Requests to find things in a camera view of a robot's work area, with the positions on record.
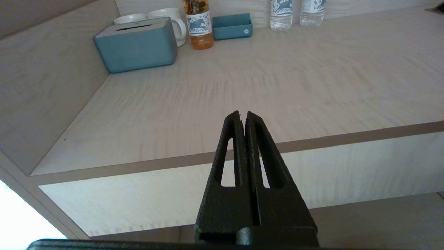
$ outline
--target wooden shelf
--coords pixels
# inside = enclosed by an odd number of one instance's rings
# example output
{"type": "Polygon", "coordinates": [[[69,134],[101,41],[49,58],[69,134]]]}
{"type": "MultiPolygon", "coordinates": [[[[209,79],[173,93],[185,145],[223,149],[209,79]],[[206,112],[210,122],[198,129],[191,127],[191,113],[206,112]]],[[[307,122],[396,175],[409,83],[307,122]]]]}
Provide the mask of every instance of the wooden shelf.
{"type": "Polygon", "coordinates": [[[111,74],[32,175],[49,184],[209,163],[235,110],[262,116],[287,145],[443,121],[442,24],[407,8],[259,28],[206,51],[188,43],[173,65],[111,74]]]}

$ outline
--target tissue box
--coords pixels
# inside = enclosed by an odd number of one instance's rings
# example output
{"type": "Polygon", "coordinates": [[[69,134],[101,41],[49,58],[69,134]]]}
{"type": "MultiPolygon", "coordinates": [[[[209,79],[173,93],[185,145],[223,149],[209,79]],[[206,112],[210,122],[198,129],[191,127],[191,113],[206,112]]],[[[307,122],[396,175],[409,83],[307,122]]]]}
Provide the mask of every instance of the tissue box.
{"type": "Polygon", "coordinates": [[[169,17],[110,26],[94,41],[111,73],[170,65],[177,54],[169,17]]]}

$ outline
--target black plastic part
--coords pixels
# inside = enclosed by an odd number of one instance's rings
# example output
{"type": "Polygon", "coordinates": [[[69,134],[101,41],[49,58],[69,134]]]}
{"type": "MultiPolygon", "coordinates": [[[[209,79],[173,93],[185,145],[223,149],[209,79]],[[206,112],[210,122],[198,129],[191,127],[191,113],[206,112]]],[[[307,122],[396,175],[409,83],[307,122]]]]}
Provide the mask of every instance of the black plastic part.
{"type": "Polygon", "coordinates": [[[253,224],[244,130],[238,111],[224,121],[219,144],[203,194],[196,224],[195,243],[234,244],[236,232],[253,224]],[[228,141],[233,138],[235,187],[221,186],[228,141]]]}
{"type": "Polygon", "coordinates": [[[31,243],[28,250],[310,250],[294,246],[237,246],[212,244],[180,244],[159,242],[125,242],[92,240],[41,239],[31,243]]]}
{"type": "Polygon", "coordinates": [[[316,231],[311,227],[246,227],[236,234],[242,246],[319,246],[316,231]]]}
{"type": "Polygon", "coordinates": [[[293,246],[319,246],[316,223],[264,121],[252,112],[247,114],[245,137],[255,227],[243,229],[242,235],[250,239],[243,239],[242,244],[278,241],[293,246]],[[263,185],[259,153],[270,188],[263,185]]]}
{"type": "Polygon", "coordinates": [[[259,216],[259,224],[255,224],[264,227],[311,227],[317,233],[316,223],[262,118],[248,112],[245,134],[252,191],[259,216]],[[270,188],[265,188],[262,182],[259,151],[270,188]]]}
{"type": "Polygon", "coordinates": [[[248,112],[225,119],[194,228],[195,243],[319,246],[317,227],[264,121],[248,112]],[[228,141],[234,139],[235,187],[222,187],[228,141]],[[270,188],[262,183],[259,152],[270,188]]]}

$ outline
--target small blue container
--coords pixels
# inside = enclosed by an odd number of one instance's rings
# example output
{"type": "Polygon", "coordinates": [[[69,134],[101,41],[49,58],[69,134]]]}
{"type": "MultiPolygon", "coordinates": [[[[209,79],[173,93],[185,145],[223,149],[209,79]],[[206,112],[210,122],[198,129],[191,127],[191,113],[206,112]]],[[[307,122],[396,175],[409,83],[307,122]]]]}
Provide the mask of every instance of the small blue container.
{"type": "Polygon", "coordinates": [[[213,36],[215,40],[249,37],[253,25],[249,13],[213,17],[213,36]]]}

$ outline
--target plastic bottle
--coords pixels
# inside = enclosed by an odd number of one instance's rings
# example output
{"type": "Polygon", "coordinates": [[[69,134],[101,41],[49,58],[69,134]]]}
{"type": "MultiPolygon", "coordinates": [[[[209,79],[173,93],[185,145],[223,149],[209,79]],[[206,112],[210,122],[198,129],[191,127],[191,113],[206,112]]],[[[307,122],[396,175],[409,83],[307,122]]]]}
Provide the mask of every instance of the plastic bottle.
{"type": "Polygon", "coordinates": [[[301,8],[302,26],[320,26],[324,21],[325,0],[303,0],[301,8]]]}
{"type": "Polygon", "coordinates": [[[214,45],[208,0],[182,0],[188,32],[193,49],[207,49],[214,45]]]}
{"type": "Polygon", "coordinates": [[[270,1],[270,28],[274,31],[288,30],[293,24],[293,0],[270,1]]]}

